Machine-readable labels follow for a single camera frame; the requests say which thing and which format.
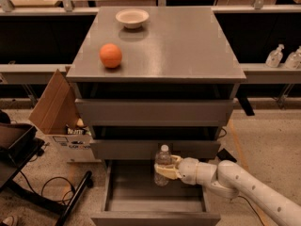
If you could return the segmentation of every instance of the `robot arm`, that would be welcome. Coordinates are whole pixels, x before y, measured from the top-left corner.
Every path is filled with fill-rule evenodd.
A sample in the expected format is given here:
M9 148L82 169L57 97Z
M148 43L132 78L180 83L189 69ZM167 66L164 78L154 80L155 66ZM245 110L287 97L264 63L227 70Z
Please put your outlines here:
M169 168L155 165L155 170L169 179L180 178L185 184L206 186L214 194L228 199L243 192L278 225L301 225L301 207L298 204L277 193L236 163L222 161L217 166L174 155L173 161L174 164Z

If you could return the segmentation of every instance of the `cardboard box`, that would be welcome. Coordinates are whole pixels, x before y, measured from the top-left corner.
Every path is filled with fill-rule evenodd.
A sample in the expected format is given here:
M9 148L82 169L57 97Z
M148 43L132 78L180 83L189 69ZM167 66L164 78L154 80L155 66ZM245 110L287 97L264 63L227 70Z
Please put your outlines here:
M75 128L79 114L73 89L59 70L49 81L29 119L67 162L100 162L90 149L90 135L67 135L66 125Z

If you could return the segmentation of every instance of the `cabinet top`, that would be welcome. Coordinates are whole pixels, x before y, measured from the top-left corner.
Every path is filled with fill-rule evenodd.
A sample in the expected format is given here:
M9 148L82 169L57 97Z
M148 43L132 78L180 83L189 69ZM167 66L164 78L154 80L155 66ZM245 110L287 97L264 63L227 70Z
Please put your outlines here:
M150 17L137 30L115 16L125 7L103 7L77 54L72 82L220 82L245 80L210 7L147 7ZM100 48L115 43L122 51L116 69L106 69Z

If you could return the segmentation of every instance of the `bottle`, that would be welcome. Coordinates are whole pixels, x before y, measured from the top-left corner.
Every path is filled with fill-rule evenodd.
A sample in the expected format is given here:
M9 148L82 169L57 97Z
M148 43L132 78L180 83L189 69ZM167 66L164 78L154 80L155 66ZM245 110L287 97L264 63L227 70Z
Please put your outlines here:
M284 66L288 69L296 70L301 66L301 46L295 51L291 52L285 60Z
M280 44L276 50L273 50L269 54L268 58L265 61L265 64L267 66L273 67L273 68L278 67L278 65L283 57L283 54L281 52L282 49L284 49L284 45Z
M155 163L157 163L160 166L170 165L172 163L171 153L167 145L161 146L161 149L157 152L155 156ZM169 179L155 172L154 182L158 186L166 186L169 182Z

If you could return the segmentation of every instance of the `concrete floor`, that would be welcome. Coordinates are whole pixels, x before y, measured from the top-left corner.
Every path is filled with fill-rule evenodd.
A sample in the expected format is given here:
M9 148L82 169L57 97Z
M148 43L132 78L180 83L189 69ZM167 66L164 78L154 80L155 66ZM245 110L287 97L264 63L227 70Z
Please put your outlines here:
M226 148L238 159L239 165L301 205L301 100L289 98L285 110L280 110L272 99L253 99L251 103L255 109L254 117L247 117L240 106L235 106L230 122L225 127L228 134L220 138L221 149ZM17 122L29 122L31 104L27 100L0 100L0 108ZM43 138L43 134L37 132L37 137ZM85 190L65 225L89 226L94 225L90 216L101 210L104 190L101 164L66 163L56 147L50 145L42 157L24 167L23 173L39 191L48 179L56 176L66 177L76 186L87 170L93 173L94 187ZM28 188L22 175L17 175L15 181ZM45 187L44 196L61 200L68 190L64 181L57 180ZM256 214L241 198L230 202L209 193L209 201L211 210L221 216L218 226L261 225ZM276 225L258 211L265 226ZM5 190L0 194L0 218L9 214L19 215L21 226L55 225L57 220L57 215Z

